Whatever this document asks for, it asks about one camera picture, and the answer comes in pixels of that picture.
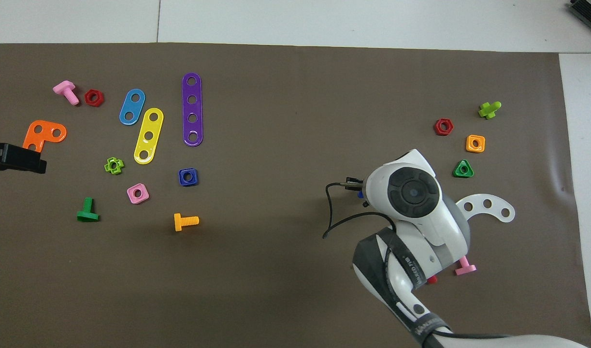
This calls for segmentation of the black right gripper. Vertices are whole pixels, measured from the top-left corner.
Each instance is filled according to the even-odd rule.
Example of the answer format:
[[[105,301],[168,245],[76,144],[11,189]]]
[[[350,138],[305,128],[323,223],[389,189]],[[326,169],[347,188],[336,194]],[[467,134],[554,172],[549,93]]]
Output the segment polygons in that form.
[[[357,179],[357,178],[352,178],[351,179],[351,186],[355,190],[363,190],[363,188],[365,187],[365,181]],[[362,205],[364,208],[367,208],[370,206],[370,203],[367,200],[364,200]]]

